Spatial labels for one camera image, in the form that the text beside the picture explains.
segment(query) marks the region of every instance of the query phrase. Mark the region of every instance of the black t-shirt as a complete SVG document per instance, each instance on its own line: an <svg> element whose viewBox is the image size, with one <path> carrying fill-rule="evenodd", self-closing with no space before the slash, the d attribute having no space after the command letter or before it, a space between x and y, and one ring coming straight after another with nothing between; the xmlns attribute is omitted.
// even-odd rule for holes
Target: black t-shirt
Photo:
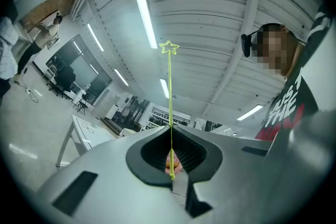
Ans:
<svg viewBox="0 0 336 224"><path fill-rule="evenodd" d="M307 44L302 49L299 59L283 90L269 107L262 127L255 139L273 141L280 130L291 129L301 118L312 115L319 109L321 110L323 101L319 101L318 105L316 94L323 94L323 90L320 93L317 90L313 90L312 92L314 77L311 76L311 73L312 66L316 66L318 69L320 61L323 60L321 59L321 53L316 52L320 50L320 44L322 41L324 42L324 37L330 25L331 14L326 7L321 6L309 33ZM326 46L328 46L329 50L333 50L333 48L329 48L330 45L323 45L321 50L324 51Z"/></svg>

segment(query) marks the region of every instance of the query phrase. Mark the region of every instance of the ceiling light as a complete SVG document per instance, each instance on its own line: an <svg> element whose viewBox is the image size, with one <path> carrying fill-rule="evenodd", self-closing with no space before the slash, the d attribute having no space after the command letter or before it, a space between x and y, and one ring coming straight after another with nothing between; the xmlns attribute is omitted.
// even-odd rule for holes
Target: ceiling light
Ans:
<svg viewBox="0 0 336 224"><path fill-rule="evenodd" d="M128 86L128 83L125 81L125 79L122 77L122 75L119 73L119 71L117 69L114 70L118 76L121 78L122 82L125 83L126 86Z"/></svg>
<svg viewBox="0 0 336 224"><path fill-rule="evenodd" d="M88 24L88 27L89 27L89 30L90 30L90 32L91 32L93 38L95 39L95 41L96 41L96 43L97 43L97 45L98 45L98 47L100 48L101 51L104 51L104 49L103 49L103 47L100 45L100 43L99 43L99 41L98 41L96 35L94 34L94 32L93 32L93 30L92 30L92 28L91 28L91 25Z"/></svg>
<svg viewBox="0 0 336 224"><path fill-rule="evenodd" d="M77 46L76 42L73 42L76 46L76 48L79 50L79 52L82 54L82 51L79 49L79 47Z"/></svg>
<svg viewBox="0 0 336 224"><path fill-rule="evenodd" d="M263 106L262 105L257 105L255 108L238 118L238 121L242 121L243 119L246 119L248 116L251 116L252 114L256 113L259 109L261 109Z"/></svg>
<svg viewBox="0 0 336 224"><path fill-rule="evenodd" d="M160 79L161 81L161 85L164 91L164 95L169 99L169 92L168 92L168 87L167 87L167 83L164 79Z"/></svg>
<svg viewBox="0 0 336 224"><path fill-rule="evenodd" d="M151 46L152 49L157 49L157 43L155 40L155 34L154 34L153 25L151 21L151 15L149 13L148 2L147 0L136 0L136 2L139 7L143 26L145 27L149 46Z"/></svg>
<svg viewBox="0 0 336 224"><path fill-rule="evenodd" d="M90 64L90 67L92 67L92 69L97 73L97 75L99 75L99 73L96 71L96 69Z"/></svg>

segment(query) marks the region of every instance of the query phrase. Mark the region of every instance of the office chair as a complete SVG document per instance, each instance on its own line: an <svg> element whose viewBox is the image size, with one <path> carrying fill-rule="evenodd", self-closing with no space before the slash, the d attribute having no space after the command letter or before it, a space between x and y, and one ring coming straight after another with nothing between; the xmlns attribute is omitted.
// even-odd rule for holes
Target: office chair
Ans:
<svg viewBox="0 0 336 224"><path fill-rule="evenodd" d="M64 96L64 91L70 92L70 86L75 81L76 75L74 74L74 70L70 66L63 67L55 76L54 80L56 84L51 84L50 90L54 90L56 96L60 93L62 98Z"/></svg>
<svg viewBox="0 0 336 224"><path fill-rule="evenodd" d="M79 109L77 110L77 113L82 109L84 111L84 115L85 115L85 109L88 108L88 106L86 105L87 102L87 98L88 98L88 94L82 94L82 98L73 105L73 107L77 106Z"/></svg>

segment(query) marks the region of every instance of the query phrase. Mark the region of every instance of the yellow star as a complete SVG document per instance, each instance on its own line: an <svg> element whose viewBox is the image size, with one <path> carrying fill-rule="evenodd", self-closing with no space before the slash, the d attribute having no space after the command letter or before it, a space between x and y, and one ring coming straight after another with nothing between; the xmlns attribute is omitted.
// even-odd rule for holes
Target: yellow star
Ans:
<svg viewBox="0 0 336 224"><path fill-rule="evenodd" d="M166 52L171 51L172 54L176 54L176 49L179 47L179 45L172 44L169 40L166 43L159 44L160 47L162 47L162 54L165 54Z"/></svg>

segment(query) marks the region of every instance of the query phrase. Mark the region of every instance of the table leg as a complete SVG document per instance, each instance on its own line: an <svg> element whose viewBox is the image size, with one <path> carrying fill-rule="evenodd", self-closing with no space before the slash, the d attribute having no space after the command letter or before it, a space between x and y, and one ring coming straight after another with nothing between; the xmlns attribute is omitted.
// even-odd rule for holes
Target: table leg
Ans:
<svg viewBox="0 0 336 224"><path fill-rule="evenodd" d="M57 158L57 161L56 161L56 166L59 167L60 164L61 164L61 161L62 161L62 157L64 155L64 151L65 151L65 148L67 147L67 144L68 144L68 141L71 137L71 133L73 132L75 128L75 125L74 123L72 122L71 125L70 125L70 128L67 132L67 135L65 136L65 139L63 141L63 144L62 144L62 147L61 147L61 150L59 151L59 154L58 154L58 158Z"/></svg>

